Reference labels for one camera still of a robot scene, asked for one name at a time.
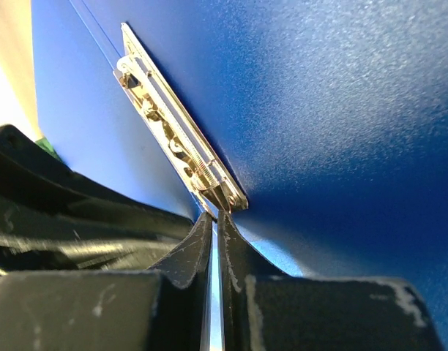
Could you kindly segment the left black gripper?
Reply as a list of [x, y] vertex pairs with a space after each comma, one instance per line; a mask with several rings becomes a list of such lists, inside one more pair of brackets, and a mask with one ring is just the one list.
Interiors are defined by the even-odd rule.
[[72, 171], [16, 127], [0, 127], [0, 275], [146, 269], [192, 227]]

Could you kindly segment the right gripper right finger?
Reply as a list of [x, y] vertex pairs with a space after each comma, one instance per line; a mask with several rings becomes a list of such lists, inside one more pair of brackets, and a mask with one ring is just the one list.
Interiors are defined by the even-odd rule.
[[292, 277], [221, 211], [217, 220], [227, 350], [442, 350], [425, 302], [392, 277]]

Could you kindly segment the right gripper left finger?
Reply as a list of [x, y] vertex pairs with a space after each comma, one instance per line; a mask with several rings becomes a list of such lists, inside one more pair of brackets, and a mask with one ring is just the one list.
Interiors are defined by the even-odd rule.
[[149, 270], [0, 277], [0, 350], [198, 350], [212, 218]]

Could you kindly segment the metal folder clip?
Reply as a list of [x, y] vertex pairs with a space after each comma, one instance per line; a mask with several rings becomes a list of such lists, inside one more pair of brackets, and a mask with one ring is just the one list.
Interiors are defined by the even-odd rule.
[[124, 55], [113, 71], [188, 192], [203, 210], [246, 210], [248, 199], [174, 93], [128, 23], [121, 24]]

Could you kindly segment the blue file folder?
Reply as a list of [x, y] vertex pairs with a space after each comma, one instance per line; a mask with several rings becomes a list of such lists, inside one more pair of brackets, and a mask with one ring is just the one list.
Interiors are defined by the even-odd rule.
[[448, 350], [448, 1], [34, 1], [40, 126], [75, 171], [194, 219], [117, 83], [128, 23], [292, 277], [392, 277]]

